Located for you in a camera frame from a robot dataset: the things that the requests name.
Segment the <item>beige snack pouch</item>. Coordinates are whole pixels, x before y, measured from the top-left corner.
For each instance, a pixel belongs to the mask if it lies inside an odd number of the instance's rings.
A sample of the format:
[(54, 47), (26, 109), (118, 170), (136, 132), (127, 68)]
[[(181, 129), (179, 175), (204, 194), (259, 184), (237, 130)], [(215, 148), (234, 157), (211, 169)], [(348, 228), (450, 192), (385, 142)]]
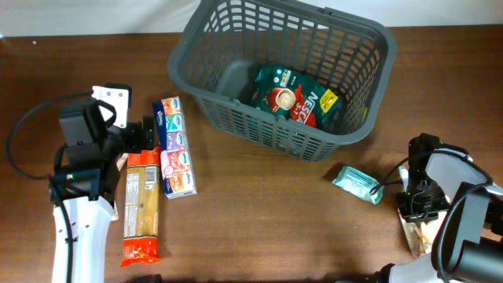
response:
[[(409, 172), (403, 165), (398, 168), (398, 172), (403, 182), (403, 191), (401, 192), (403, 193), (408, 185)], [(446, 217), (446, 213), (447, 211), (440, 212), (439, 217), (430, 222), (411, 223), (406, 222), (398, 212), (410, 252), (414, 258), (419, 258), (431, 252), (434, 239)]]

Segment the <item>teal wet wipes packet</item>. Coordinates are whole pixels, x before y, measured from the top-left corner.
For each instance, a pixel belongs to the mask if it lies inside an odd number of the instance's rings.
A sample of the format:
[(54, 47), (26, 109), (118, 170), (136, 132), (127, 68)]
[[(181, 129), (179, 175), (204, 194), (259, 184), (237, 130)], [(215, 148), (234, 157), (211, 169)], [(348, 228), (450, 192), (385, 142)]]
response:
[(343, 166), (339, 174), (332, 180), (332, 184), (372, 204), (378, 204), (383, 196), (381, 191), (372, 193), (372, 189), (379, 182), (354, 167)]

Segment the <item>green Nescafe coffee bag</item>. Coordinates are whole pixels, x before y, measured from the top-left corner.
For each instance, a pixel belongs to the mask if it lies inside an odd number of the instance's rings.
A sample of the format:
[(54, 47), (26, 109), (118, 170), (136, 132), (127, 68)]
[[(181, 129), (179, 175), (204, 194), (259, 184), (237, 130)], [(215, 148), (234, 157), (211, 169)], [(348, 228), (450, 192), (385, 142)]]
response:
[(256, 74), (250, 106), (324, 130), (345, 110), (343, 99), (313, 77), (279, 64), (262, 66)]

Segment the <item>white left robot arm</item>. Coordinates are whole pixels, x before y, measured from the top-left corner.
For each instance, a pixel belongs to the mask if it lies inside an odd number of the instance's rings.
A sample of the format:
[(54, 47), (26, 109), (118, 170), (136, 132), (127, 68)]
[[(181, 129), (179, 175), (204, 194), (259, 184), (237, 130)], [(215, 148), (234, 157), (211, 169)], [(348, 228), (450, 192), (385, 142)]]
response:
[(59, 114), (64, 144), (49, 177), (56, 227), (54, 282), (102, 282), (108, 228), (116, 213), (117, 165), (125, 153), (152, 149), (149, 120), (130, 123), (129, 102), (84, 98)]

